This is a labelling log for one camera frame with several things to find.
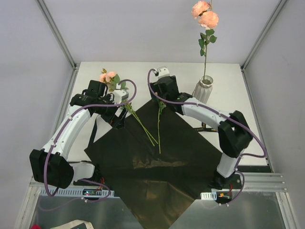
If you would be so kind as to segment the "pink rose stem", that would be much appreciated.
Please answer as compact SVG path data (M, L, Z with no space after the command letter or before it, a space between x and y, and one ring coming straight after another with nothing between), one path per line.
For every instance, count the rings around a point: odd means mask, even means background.
M138 115L136 114L136 112L134 111L132 104L131 103L127 103L126 105L124 105L124 107L129 111L129 113L136 119L136 121L140 124L140 126L142 127L142 129L144 130L144 132L146 133L148 139L150 140L151 144L153 146L155 146L155 144L158 144L156 139L152 136L152 134L147 130L147 128L142 124L140 118L138 117Z
M210 43L215 43L217 37L215 36L215 28L218 25L218 14L213 11L212 1L207 2L204 0L198 1L192 7L192 16L197 20L198 24L204 28L204 32L200 33L198 40L200 46L200 55L204 57L204 72L203 83L207 82L206 64L207 64L207 49Z
M161 154L161 134L160 134L160 120L161 120L161 115L163 112L163 109L166 107L166 104L160 100L157 99L158 102L158 119L157 119L157 130L158 130L158 148L159 148L159 154Z
M116 84L118 84L121 80L120 80L119 75L116 72L108 72L106 69L103 68L101 71L99 81L102 83L106 83L106 85L109 88L109 91L112 92L116 89ZM150 140L150 142L152 143L152 145L155 146L155 144L158 144L157 140L153 137L153 135L148 131L148 129L140 121L138 115L136 114L136 112L134 111L134 109L132 107L132 104L128 103L127 105L124 105L124 108L126 108L129 111L129 113L140 124L140 126L145 131L145 133L146 133L148 139Z

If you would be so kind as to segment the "black gold-lettered ribbon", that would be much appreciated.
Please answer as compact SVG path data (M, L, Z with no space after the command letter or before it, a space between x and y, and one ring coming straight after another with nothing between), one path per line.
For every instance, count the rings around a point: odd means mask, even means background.
M92 132L91 132L91 136L90 136L90 140L89 140L88 146L93 144L93 142L95 140L96 133L97 133L97 129L98 129L98 126L97 126L97 117L96 117L94 125L93 125L93 129L92 129ZM205 123L202 123L201 127L197 127L197 128L194 127L194 130L196 132L209 132L209 133L216 133L217 132L213 128L207 128Z

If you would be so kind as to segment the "black wrapping paper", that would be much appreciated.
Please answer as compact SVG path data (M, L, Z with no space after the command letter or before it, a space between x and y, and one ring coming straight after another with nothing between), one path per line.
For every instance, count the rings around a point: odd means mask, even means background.
M158 106L148 101L137 110L142 124L158 141ZM133 116L125 127L111 129L86 148L90 160L103 170L154 167L199 167L216 170L221 152L196 132L178 114L165 108L160 120L161 154L153 146ZM145 229L167 229L199 198L193 198L172 185L140 185L127 196L119 197Z

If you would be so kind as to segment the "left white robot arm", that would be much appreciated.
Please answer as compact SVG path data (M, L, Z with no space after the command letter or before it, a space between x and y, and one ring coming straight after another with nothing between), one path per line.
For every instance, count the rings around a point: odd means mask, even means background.
M127 110L119 116L117 110L127 103L129 94L122 84L108 92L105 83L91 80L87 89L70 101L67 114L52 138L41 150L30 153L30 165L35 181L57 188L67 188L72 182L84 179L89 185L100 182L101 175L89 161L69 163L70 149L83 126L93 114L99 115L112 128L124 126Z

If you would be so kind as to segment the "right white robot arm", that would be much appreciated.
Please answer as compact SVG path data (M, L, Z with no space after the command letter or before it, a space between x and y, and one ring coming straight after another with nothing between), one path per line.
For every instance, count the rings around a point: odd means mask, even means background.
M154 83L148 82L148 87L153 99L159 99L172 111L199 120L217 131L222 156L209 186L221 190L230 185L240 154L253 139L245 129L249 126L244 115L234 111L222 117L219 111L192 95L179 92L175 76L164 76Z

